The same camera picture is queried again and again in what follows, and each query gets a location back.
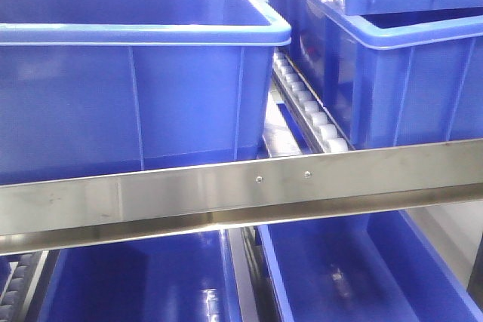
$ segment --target metal frame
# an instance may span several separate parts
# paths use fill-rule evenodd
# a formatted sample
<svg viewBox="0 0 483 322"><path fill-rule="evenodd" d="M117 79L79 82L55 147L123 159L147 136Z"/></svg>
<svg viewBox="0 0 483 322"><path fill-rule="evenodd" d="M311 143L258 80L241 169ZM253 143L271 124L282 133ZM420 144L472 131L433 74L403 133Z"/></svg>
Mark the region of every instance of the metal frame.
<svg viewBox="0 0 483 322"><path fill-rule="evenodd" d="M482 165L479 139L2 186L0 253L477 201Z"/></svg>
<svg viewBox="0 0 483 322"><path fill-rule="evenodd" d="M262 247L257 244L257 231L253 226L240 230L243 234L245 256L250 269L251 285L254 289L260 322L281 320L274 290L266 274Z"/></svg>
<svg viewBox="0 0 483 322"><path fill-rule="evenodd" d="M483 311L483 237L481 237L475 264L469 278L468 293Z"/></svg>
<svg viewBox="0 0 483 322"><path fill-rule="evenodd" d="M250 279L250 267L245 256L245 245L240 228L228 230L229 248L235 272L236 290L243 322L260 322L255 302L254 287Z"/></svg>
<svg viewBox="0 0 483 322"><path fill-rule="evenodd" d="M273 99L272 93L269 94L266 103L263 142L270 158L302 155L294 135L292 135L287 122Z"/></svg>

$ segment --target metal rod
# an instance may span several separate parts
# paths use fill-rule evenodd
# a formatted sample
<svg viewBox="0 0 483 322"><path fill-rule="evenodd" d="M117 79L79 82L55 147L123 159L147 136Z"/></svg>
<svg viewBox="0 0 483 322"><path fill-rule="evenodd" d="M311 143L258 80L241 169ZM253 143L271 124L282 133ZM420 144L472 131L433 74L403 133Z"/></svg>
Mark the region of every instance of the metal rod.
<svg viewBox="0 0 483 322"><path fill-rule="evenodd" d="M483 311L483 236L468 283L468 293Z"/></svg>
<svg viewBox="0 0 483 322"><path fill-rule="evenodd" d="M242 230L233 228L228 231L230 252L235 272L236 290L240 303L241 320L243 322L259 322L255 303L254 288L250 280L250 270L245 255Z"/></svg>
<svg viewBox="0 0 483 322"><path fill-rule="evenodd" d="M263 128L263 142L270 158L282 156L302 155L294 139L294 135L287 126L272 94L266 103L265 125Z"/></svg>
<svg viewBox="0 0 483 322"><path fill-rule="evenodd" d="M476 201L482 165L479 139L2 186L0 254Z"/></svg>

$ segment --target metal beam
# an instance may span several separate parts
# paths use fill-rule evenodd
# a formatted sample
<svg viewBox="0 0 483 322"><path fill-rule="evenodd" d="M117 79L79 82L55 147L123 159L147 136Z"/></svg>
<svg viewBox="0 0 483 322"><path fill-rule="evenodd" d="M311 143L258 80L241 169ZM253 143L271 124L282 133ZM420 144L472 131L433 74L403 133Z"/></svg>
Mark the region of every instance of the metal beam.
<svg viewBox="0 0 483 322"><path fill-rule="evenodd" d="M245 255L242 229L228 230L229 248L235 272L236 290L243 322L260 322L255 302L254 288L250 279L250 269Z"/></svg>
<svg viewBox="0 0 483 322"><path fill-rule="evenodd" d="M481 198L482 139L34 182L0 187L0 253Z"/></svg>

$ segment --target white wall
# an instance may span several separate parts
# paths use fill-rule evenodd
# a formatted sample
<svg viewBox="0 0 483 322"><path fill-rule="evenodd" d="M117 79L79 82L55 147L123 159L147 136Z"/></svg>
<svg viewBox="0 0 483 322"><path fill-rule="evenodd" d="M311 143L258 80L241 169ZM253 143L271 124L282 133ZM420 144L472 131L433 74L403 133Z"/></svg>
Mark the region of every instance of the white wall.
<svg viewBox="0 0 483 322"><path fill-rule="evenodd" d="M408 212L466 287L483 233L483 201Z"/></svg>

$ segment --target white roller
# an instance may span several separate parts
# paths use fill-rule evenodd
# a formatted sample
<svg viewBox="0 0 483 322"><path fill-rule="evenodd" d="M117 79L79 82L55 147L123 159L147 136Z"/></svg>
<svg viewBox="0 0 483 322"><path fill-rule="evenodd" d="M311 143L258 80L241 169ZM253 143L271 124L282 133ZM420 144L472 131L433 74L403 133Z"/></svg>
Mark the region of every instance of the white roller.
<svg viewBox="0 0 483 322"><path fill-rule="evenodd" d="M281 66L278 69L280 69L280 73L282 76L289 75L291 73L294 73L294 69L290 66Z"/></svg>
<svg viewBox="0 0 483 322"><path fill-rule="evenodd" d="M292 91L305 90L305 84L303 82L290 83L290 89Z"/></svg>
<svg viewBox="0 0 483 322"><path fill-rule="evenodd" d="M274 60L273 62L277 67L289 66L285 58L279 58L277 60Z"/></svg>
<svg viewBox="0 0 483 322"><path fill-rule="evenodd" d="M327 149L327 152L330 152L330 153L349 151L347 142L342 137L338 137L336 139L324 140L323 143L324 143L324 147Z"/></svg>
<svg viewBox="0 0 483 322"><path fill-rule="evenodd" d="M285 75L285 81L290 84L294 82L300 82L300 78L297 73L289 73Z"/></svg>
<svg viewBox="0 0 483 322"><path fill-rule="evenodd" d="M305 111L306 114L311 114L313 112L318 111L318 103L317 101L306 101L303 103L303 111Z"/></svg>
<svg viewBox="0 0 483 322"><path fill-rule="evenodd" d="M324 141L337 138L337 128L333 124L321 124L318 126L318 132Z"/></svg>
<svg viewBox="0 0 483 322"><path fill-rule="evenodd" d="M282 52L275 52L273 54L273 59L274 60L281 60L283 58L285 58L285 57L284 57L284 54Z"/></svg>
<svg viewBox="0 0 483 322"><path fill-rule="evenodd" d="M0 305L0 320L11 320L10 316L14 313L13 305Z"/></svg>
<svg viewBox="0 0 483 322"><path fill-rule="evenodd" d="M27 270L27 267L25 265L20 266L20 267L17 266L15 268L15 272L14 272L14 275L12 276L12 278L24 278L26 270Z"/></svg>
<svg viewBox="0 0 483 322"><path fill-rule="evenodd" d="M3 295L2 304L3 305L13 305L20 298L19 292L12 290L11 292L6 292Z"/></svg>
<svg viewBox="0 0 483 322"><path fill-rule="evenodd" d="M329 122L327 115L323 111L314 112L309 115L309 118L314 126L322 126Z"/></svg>
<svg viewBox="0 0 483 322"><path fill-rule="evenodd" d="M298 90L295 92L295 96L301 103L312 100L312 94L308 90Z"/></svg>
<svg viewBox="0 0 483 322"><path fill-rule="evenodd" d="M12 278L8 284L8 290L22 290L25 280L23 278Z"/></svg>

